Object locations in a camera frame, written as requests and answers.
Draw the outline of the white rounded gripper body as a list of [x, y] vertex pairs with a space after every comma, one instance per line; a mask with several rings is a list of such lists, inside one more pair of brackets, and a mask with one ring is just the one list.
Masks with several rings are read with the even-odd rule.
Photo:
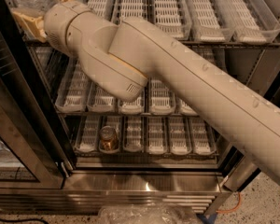
[[67, 45], [70, 34], [68, 29], [75, 18], [82, 14], [93, 15], [93, 10], [78, 1], [60, 2], [53, 6], [44, 17], [44, 30], [50, 45], [69, 57], [90, 58], [91, 48], [82, 47], [78, 42], [72, 48]]

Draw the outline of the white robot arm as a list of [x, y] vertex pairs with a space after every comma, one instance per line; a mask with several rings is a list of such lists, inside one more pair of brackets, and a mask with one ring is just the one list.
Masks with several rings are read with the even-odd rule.
[[77, 58], [102, 89], [131, 102], [150, 77], [159, 78], [280, 185], [279, 107], [143, 19], [116, 25], [78, 0], [15, 3], [24, 30]]

